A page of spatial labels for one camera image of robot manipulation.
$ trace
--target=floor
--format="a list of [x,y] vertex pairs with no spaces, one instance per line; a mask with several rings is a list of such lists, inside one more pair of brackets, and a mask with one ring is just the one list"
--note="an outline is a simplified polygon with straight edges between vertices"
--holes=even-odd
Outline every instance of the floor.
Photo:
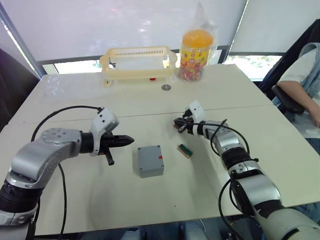
[[[229,217],[228,220],[231,222],[232,227],[241,235],[245,236],[246,240],[260,240],[262,235],[262,230],[257,224],[257,222],[249,217],[243,218],[243,216],[233,216]],[[228,240],[228,233],[230,230],[224,225],[223,221],[219,217],[208,218],[202,220],[203,225],[200,220],[188,221],[188,222],[173,222],[173,223],[165,223],[165,224],[156,224],[156,225],[148,225],[143,226],[141,228],[133,227],[131,228],[132,234],[134,235],[136,230],[141,230],[141,232],[147,233],[147,238],[152,240],[188,240],[191,238],[179,237],[179,226],[183,224],[184,231],[195,231],[196,228],[199,229],[200,232],[205,232],[205,235],[209,240]],[[93,232],[85,232],[85,233],[73,233],[66,234],[63,239],[68,240],[120,240],[124,235],[124,232],[127,229],[111,229],[111,230],[102,230],[102,231],[93,231]],[[53,240],[57,239],[57,235],[55,236],[39,236],[35,238],[35,240]]]

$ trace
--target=black chair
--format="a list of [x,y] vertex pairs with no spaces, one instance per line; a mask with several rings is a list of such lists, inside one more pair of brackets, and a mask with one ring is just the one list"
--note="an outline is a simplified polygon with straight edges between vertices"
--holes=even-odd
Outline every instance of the black chair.
[[272,92],[275,96],[278,97],[280,105],[278,109],[281,113],[290,112],[293,114],[302,114],[305,111],[305,108],[293,100],[288,94],[286,94],[280,87],[277,85],[273,86]]
[[0,132],[38,82],[35,75],[0,49]]

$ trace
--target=office chair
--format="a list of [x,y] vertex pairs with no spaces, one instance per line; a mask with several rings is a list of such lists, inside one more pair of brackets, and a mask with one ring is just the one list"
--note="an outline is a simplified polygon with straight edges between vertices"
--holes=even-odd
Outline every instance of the office chair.
[[293,114],[302,114],[305,111],[305,108],[293,100],[288,94],[286,94],[280,87],[274,85],[271,88],[273,94],[277,96],[280,101],[278,109],[281,113],[290,112]]

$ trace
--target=yellow plastic basket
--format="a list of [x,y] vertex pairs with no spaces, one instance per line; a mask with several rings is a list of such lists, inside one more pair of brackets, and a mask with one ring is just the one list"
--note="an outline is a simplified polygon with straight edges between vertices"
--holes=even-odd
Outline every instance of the yellow plastic basket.
[[100,58],[106,80],[170,77],[176,61],[168,46],[110,48]]

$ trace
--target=plastic bag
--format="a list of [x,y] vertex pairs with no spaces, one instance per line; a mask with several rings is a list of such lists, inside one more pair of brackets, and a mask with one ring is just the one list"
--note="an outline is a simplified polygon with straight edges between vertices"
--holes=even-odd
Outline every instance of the plastic bag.
[[179,76],[186,81],[199,80],[217,46],[218,25],[208,19],[199,2],[193,21],[182,38]]

